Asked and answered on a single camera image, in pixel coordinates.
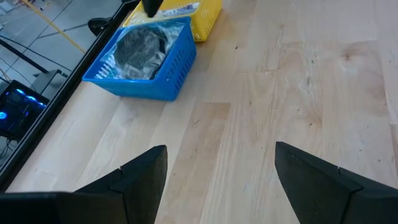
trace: gray floor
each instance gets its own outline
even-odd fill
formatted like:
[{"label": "gray floor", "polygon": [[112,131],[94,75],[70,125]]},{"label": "gray floor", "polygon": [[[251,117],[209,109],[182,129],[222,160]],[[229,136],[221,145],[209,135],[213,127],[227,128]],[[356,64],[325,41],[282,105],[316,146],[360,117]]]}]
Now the gray floor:
[{"label": "gray floor", "polygon": [[[83,49],[88,49],[95,40],[95,36],[85,25],[88,20],[93,17],[112,16],[121,5],[121,0],[47,0],[47,2],[50,4],[42,13],[53,20],[61,30],[67,30],[66,34]],[[41,7],[44,2],[36,0],[34,5]],[[60,69],[69,74],[83,56],[82,52],[26,6],[20,6],[0,16],[0,24],[3,25],[0,35],[15,40],[68,68],[62,68],[9,42],[47,70]],[[1,46],[0,68],[6,71],[11,79],[27,86],[29,83],[25,78],[32,83],[35,79],[33,74],[39,73],[36,68]]]}]

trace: floor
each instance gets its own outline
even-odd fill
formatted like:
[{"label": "floor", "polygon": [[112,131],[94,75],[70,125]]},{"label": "floor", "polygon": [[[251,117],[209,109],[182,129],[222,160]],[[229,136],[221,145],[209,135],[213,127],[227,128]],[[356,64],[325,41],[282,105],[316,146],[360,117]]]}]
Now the floor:
[{"label": "floor", "polygon": [[276,141],[398,188],[398,2],[224,0],[174,102],[81,83],[9,192],[76,190],[152,146],[157,223],[298,223]]},{"label": "floor", "polygon": [[[95,36],[86,26],[87,22],[94,17],[112,16],[121,5],[120,0],[46,0],[46,2],[49,3],[47,6],[41,0],[37,0],[34,5],[37,8],[43,7],[42,13],[61,30],[66,30],[65,33],[83,49],[88,49],[95,40]],[[60,69],[69,74],[83,56],[83,52],[72,46],[26,6],[19,6],[0,16],[0,24],[3,25],[0,35],[15,40],[64,66],[56,65],[24,47],[7,41],[47,70]],[[27,86],[30,86],[29,82],[35,80],[33,74],[40,73],[4,47],[0,47],[0,68],[10,78]]]}]

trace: wooden tabletop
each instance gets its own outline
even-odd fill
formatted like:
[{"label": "wooden tabletop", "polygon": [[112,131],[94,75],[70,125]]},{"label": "wooden tabletop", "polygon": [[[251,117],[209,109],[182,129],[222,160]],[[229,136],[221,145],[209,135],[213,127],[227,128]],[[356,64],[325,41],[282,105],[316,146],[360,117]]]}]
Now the wooden tabletop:
[{"label": "wooden tabletop", "polygon": [[8,191],[73,191],[166,144],[157,223],[297,223],[276,141],[398,187],[397,20],[396,0],[224,0],[176,101],[81,83]]}]

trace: light wood surface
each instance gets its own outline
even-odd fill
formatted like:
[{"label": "light wood surface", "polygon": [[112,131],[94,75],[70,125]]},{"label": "light wood surface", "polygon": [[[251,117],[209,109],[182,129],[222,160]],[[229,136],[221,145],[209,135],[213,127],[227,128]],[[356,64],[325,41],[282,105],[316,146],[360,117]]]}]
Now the light wood surface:
[{"label": "light wood surface", "polygon": [[169,149],[157,223],[298,223],[276,141],[398,187],[398,2],[224,0],[174,102],[82,83],[8,192],[76,190]]}]

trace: wood grain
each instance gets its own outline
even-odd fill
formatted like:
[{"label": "wood grain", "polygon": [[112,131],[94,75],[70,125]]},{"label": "wood grain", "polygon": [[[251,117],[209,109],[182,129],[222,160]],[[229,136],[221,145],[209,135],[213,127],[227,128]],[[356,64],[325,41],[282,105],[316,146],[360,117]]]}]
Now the wood grain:
[{"label": "wood grain", "polygon": [[166,144],[157,223],[298,223],[276,141],[398,188],[397,10],[224,0],[176,101],[82,83],[8,191],[75,190]]}]

